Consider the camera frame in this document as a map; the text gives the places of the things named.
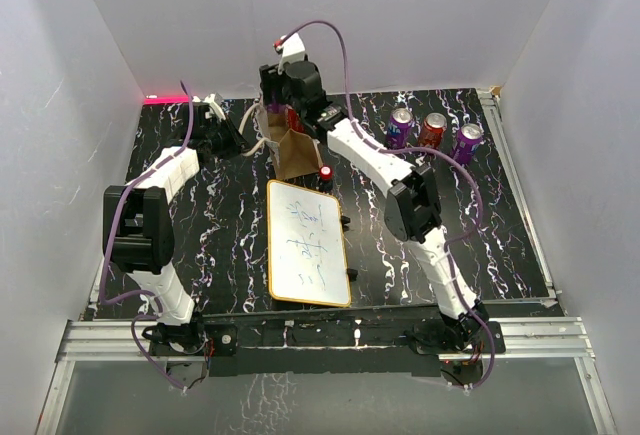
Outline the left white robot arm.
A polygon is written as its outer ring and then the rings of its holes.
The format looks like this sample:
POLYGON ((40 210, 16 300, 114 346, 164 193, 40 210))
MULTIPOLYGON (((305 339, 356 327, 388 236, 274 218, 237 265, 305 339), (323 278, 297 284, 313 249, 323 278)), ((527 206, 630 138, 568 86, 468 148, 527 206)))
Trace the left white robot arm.
POLYGON ((247 142, 212 94, 185 107, 187 120, 159 157, 125 185, 112 185, 103 195, 103 266, 113 265, 138 288, 109 298, 100 281, 99 300, 114 305, 133 296, 149 302, 157 320, 175 326, 171 340, 194 354, 206 342, 203 325, 191 320, 195 302, 173 265, 175 235, 170 205, 206 163, 248 151, 247 142))

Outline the red can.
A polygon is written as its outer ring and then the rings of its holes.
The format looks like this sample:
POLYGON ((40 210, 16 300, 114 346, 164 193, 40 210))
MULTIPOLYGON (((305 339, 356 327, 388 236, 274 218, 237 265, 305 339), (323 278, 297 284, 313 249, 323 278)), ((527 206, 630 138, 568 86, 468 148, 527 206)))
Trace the red can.
POLYGON ((423 120, 418 143, 422 147, 438 149, 447 129, 447 119, 441 113, 429 113, 423 120))

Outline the purple fanta can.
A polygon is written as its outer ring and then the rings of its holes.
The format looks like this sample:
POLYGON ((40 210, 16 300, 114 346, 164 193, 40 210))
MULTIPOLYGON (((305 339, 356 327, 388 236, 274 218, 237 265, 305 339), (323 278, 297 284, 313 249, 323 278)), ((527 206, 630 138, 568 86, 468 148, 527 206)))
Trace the purple fanta can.
POLYGON ((385 135, 385 147, 396 150, 407 146, 414 117, 405 107, 396 108, 390 114, 385 135))

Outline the brown canvas bag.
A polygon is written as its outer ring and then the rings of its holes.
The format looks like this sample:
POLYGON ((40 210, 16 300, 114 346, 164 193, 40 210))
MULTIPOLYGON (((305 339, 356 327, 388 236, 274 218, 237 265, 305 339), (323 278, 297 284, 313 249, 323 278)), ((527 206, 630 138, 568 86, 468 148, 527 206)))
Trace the brown canvas bag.
POLYGON ((285 109, 290 106, 284 106, 282 113, 269 113, 266 105, 259 101, 246 110, 238 130, 243 134, 245 128, 254 127, 257 140, 244 156, 249 157, 265 149, 275 178, 281 181, 318 174, 323 166, 318 143, 305 132, 288 129, 285 109))

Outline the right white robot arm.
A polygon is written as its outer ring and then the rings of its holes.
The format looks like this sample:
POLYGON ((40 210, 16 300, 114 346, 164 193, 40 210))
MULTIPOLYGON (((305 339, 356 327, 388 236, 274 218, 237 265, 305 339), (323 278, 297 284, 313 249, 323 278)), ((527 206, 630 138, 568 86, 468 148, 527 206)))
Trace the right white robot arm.
POLYGON ((447 343, 460 352, 471 350, 481 340, 488 314, 451 253, 433 168, 404 160, 403 150, 387 149, 367 134, 351 104, 328 98, 319 69, 307 59, 263 65, 259 77, 265 104, 293 108, 307 135, 348 160, 382 192, 385 225, 427 276, 447 343))

